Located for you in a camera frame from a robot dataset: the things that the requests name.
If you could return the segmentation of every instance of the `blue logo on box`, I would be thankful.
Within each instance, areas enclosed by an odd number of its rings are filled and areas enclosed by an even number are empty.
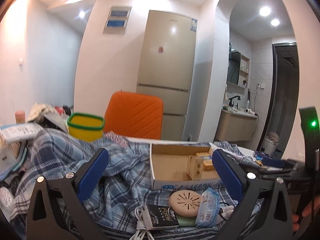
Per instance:
[[[162,188],[164,188],[164,189],[173,189],[174,185],[163,185]]]

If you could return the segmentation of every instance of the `white spotted object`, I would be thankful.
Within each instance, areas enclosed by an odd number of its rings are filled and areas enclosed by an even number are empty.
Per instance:
[[[8,210],[11,210],[13,207],[14,197],[11,192],[6,187],[0,188],[0,203],[1,205]]]

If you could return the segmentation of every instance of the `barcode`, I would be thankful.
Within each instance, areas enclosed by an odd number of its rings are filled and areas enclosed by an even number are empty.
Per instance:
[[[212,213],[212,210],[206,212],[204,221],[210,221],[211,213]]]

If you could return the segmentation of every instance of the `striped fabric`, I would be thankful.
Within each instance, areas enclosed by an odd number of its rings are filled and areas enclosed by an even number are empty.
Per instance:
[[[226,142],[215,143],[236,156],[243,156],[236,145]],[[90,160],[100,147],[109,151],[109,165],[99,184],[95,187],[90,199],[84,205],[111,239],[129,239],[136,231],[137,220],[134,209],[144,203],[154,205],[168,205],[168,198],[172,190],[154,190],[150,188],[149,144],[128,141],[129,147],[122,148],[110,138],[101,138],[92,143],[80,141],[54,129],[41,131],[30,150],[31,157],[26,165],[27,171],[23,176],[14,201],[10,223],[21,238],[26,237],[26,215],[36,179],[42,175],[47,179],[62,178],[67,172],[76,172],[80,166]],[[209,146],[209,143],[199,143],[198,146]],[[242,160],[253,163],[249,157]],[[221,201],[230,205],[237,205],[220,181],[212,189],[221,196]],[[206,188],[198,188],[202,193]],[[78,232],[71,222],[71,218],[62,201],[59,201],[62,214],[74,234]],[[261,202],[254,208],[252,216],[242,232],[244,237],[253,225],[254,218],[260,209]],[[212,239],[223,223],[214,228],[199,229],[183,227],[174,230],[153,231],[155,240],[192,240]]]

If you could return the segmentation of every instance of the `orange chair backrest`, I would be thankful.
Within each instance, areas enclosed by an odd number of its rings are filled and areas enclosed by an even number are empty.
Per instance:
[[[148,139],[160,139],[163,102],[160,98],[129,92],[112,95],[103,131]]]

